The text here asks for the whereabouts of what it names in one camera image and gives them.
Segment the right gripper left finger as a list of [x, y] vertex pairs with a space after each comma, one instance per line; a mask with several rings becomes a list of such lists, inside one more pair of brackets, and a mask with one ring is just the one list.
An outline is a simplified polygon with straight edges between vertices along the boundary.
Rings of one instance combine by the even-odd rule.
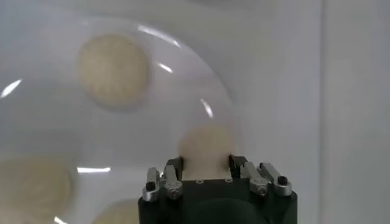
[[146, 184], [143, 187], [143, 201], [157, 201], [160, 194], [170, 200], [178, 200], [182, 196], [183, 159], [177, 157], [167, 161], [163, 172], [156, 167], [147, 170]]

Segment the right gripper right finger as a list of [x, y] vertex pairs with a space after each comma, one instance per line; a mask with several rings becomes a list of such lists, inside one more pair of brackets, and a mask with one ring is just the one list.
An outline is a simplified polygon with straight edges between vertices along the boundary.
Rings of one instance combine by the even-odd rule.
[[292, 184], [288, 178], [280, 174], [271, 163], [260, 163], [258, 167], [244, 156], [229, 156], [229, 168], [232, 180], [246, 178], [249, 190], [265, 197], [272, 189], [276, 195], [287, 197], [292, 194]]

